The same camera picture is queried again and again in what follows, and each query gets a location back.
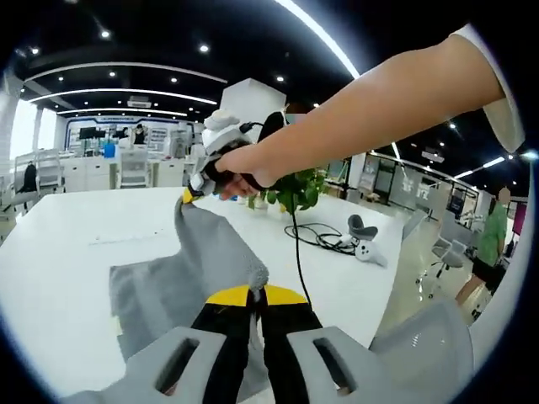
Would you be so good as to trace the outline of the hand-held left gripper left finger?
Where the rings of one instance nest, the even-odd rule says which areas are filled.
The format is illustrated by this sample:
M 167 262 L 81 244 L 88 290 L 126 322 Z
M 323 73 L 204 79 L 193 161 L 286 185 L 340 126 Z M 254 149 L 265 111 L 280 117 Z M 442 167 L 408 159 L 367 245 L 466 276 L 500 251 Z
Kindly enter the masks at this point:
M 65 403 L 234 403 L 248 363 L 256 294 L 221 290 L 191 327 L 176 327 L 128 359 L 124 376 Z

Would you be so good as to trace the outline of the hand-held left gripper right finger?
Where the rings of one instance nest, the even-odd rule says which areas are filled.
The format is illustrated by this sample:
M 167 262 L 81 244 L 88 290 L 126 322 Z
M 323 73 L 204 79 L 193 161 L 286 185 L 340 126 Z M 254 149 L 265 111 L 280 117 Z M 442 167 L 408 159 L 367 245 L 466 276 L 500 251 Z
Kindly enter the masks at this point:
M 264 362 L 277 403 L 395 403 L 402 392 L 375 354 L 323 327 L 307 299 L 266 285 L 260 308 Z

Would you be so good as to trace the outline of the person's right hand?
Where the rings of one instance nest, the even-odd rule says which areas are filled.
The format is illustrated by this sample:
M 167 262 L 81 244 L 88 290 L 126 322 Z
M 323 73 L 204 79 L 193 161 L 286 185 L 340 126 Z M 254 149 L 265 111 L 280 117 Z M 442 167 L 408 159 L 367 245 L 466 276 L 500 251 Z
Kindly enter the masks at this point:
M 279 179 L 274 164 L 264 156 L 257 145 L 244 146 L 228 152 L 216 162 L 215 167 L 218 172 L 233 173 L 232 180 L 220 192 L 223 200 L 233 196 L 248 197 L 259 193 L 245 179 L 246 174 L 252 175 L 259 185 L 266 188 L 274 185 Z

